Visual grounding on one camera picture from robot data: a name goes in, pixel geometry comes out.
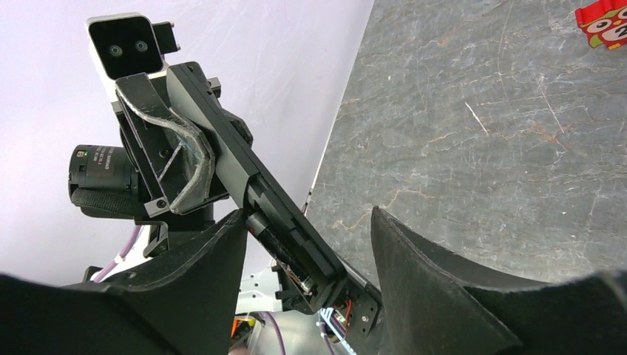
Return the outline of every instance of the wire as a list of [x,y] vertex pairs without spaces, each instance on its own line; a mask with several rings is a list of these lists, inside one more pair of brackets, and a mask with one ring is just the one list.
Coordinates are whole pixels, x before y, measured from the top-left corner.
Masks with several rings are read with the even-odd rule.
[[325,341],[327,349],[329,349],[329,354],[335,355],[335,351],[333,351],[333,346],[331,345],[331,341],[329,340],[329,336],[327,335],[327,326],[325,324],[325,320],[322,318],[320,312],[318,312],[318,325],[320,327],[320,336],[322,337],[322,340]]
[[335,317],[331,317],[331,322],[333,323],[333,327],[335,327],[335,329],[337,329],[337,331],[339,332],[339,335],[341,338],[345,338],[346,337],[346,330],[344,330],[344,327],[342,326],[341,322],[337,320],[337,318]]
[[283,335],[281,335],[281,330],[279,329],[279,325],[277,324],[277,321],[274,319],[272,314],[270,314],[270,312],[261,312],[260,314],[264,319],[272,323],[272,327],[274,328],[274,333],[277,334],[277,340],[279,341],[279,354],[285,355],[286,352],[285,352],[285,344],[283,343]]
[[235,335],[235,330],[237,329],[237,319],[233,319],[233,326],[231,327],[231,338]]
[[346,310],[346,317],[344,317],[344,326],[346,326],[346,331],[348,332],[348,320],[350,319],[350,312],[353,310],[353,300],[348,300],[346,303],[348,304],[348,310]]
[[124,244],[124,247],[120,251],[120,254],[118,254],[118,256],[114,260],[111,260],[111,262],[108,263],[102,270],[100,270],[100,272],[98,272],[98,275],[96,275],[96,277],[94,278],[95,283],[99,283],[104,280],[104,278],[107,277],[109,273],[113,271],[113,269],[118,265],[118,260],[124,260],[124,258],[129,254],[131,249],[133,249],[133,245],[137,242],[140,232],[141,226],[135,226],[133,232],[131,233],[131,237],[126,241],[126,244]]

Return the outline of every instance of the marble surface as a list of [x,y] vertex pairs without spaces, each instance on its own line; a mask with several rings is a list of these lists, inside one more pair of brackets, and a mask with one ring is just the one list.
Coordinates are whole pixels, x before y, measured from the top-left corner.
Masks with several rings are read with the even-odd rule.
[[486,266],[560,281],[627,268],[627,48],[590,1],[377,0],[308,212],[379,284],[378,205]]

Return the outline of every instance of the red wire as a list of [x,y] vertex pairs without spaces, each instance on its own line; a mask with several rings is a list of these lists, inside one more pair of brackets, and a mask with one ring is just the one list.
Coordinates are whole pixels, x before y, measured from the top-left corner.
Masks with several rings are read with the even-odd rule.
[[231,327],[231,338],[235,335],[235,330],[237,329],[237,319],[233,319],[233,326]]
[[346,317],[344,317],[344,325],[346,325],[346,331],[348,331],[348,317],[350,317],[350,311],[353,310],[353,300],[348,300],[347,302],[348,310],[346,311]]

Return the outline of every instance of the owl toy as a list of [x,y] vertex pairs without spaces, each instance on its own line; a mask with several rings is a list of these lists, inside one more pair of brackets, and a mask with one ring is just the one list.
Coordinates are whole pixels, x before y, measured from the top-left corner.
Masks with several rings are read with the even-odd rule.
[[575,11],[577,25],[588,36],[590,47],[609,50],[627,44],[627,0],[599,0]]

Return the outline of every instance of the white wall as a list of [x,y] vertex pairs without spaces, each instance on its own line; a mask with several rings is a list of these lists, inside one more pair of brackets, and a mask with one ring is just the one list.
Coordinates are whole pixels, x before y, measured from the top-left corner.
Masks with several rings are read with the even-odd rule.
[[[129,221],[82,215],[67,194],[81,143],[120,145],[84,21],[140,12],[173,21],[183,50],[223,84],[254,150],[298,204],[312,184],[373,0],[3,1],[0,12],[0,271],[54,285],[103,266]],[[220,206],[224,215],[234,205]],[[268,256],[249,243],[246,268]]]

